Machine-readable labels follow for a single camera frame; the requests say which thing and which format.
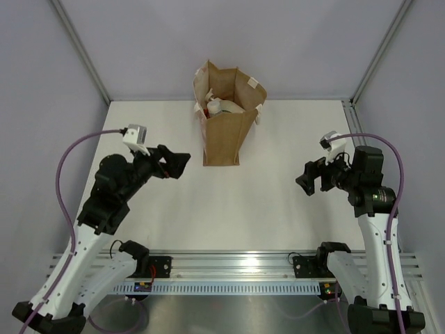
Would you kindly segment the beige pump dispenser bottle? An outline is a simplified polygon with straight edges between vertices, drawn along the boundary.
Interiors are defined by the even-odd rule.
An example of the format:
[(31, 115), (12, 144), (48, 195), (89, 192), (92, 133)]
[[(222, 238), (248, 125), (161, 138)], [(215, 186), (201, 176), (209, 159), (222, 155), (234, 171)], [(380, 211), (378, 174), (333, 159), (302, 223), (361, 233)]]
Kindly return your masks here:
[(245, 110), (237, 105), (235, 102), (230, 100), (222, 100), (219, 97), (216, 97), (213, 93), (213, 89), (210, 88), (209, 92), (205, 95), (204, 98), (206, 104), (211, 100), (220, 100), (222, 113), (244, 113)]

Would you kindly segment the silver squeeze tube clear cap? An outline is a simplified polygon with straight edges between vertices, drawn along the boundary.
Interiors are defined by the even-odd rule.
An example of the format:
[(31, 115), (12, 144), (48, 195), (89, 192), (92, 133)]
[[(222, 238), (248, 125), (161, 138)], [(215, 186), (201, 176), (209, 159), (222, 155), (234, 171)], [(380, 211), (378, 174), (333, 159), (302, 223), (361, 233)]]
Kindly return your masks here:
[(220, 100), (209, 101), (207, 103), (207, 110), (210, 118), (220, 115), (223, 112)]

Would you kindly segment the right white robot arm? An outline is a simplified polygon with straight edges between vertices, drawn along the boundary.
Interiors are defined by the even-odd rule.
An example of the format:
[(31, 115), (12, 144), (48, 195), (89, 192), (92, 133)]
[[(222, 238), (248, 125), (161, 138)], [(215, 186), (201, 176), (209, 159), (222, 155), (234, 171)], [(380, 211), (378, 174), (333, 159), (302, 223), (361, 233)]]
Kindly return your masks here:
[(307, 162), (296, 183), (308, 196), (314, 194), (316, 178), (321, 180), (321, 191), (338, 188), (348, 194), (364, 240), (367, 274), (357, 268), (345, 243), (333, 241), (323, 242), (313, 258), (295, 257), (295, 274), (337, 279), (348, 302), (351, 333), (420, 333), (425, 316), (414, 310), (403, 279), (396, 194), (382, 185), (383, 153), (357, 146), (351, 163), (344, 155), (340, 148), (335, 155)]

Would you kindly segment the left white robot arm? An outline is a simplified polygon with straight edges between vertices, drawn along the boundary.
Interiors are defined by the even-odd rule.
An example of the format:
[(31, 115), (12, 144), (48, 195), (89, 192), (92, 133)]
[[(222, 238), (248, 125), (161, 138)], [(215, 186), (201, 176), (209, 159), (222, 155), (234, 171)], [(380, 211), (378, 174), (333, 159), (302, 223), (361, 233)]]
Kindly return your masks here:
[(86, 285), (83, 279), (100, 250), (111, 240), (129, 213), (128, 202), (151, 177), (179, 179), (191, 158), (166, 146), (132, 152), (128, 162), (120, 154), (104, 157), (95, 173), (72, 236), (50, 277), (30, 300), (13, 308), (25, 328), (38, 333), (80, 333), (95, 306), (127, 277), (150, 272), (149, 249), (129, 240), (108, 265)]

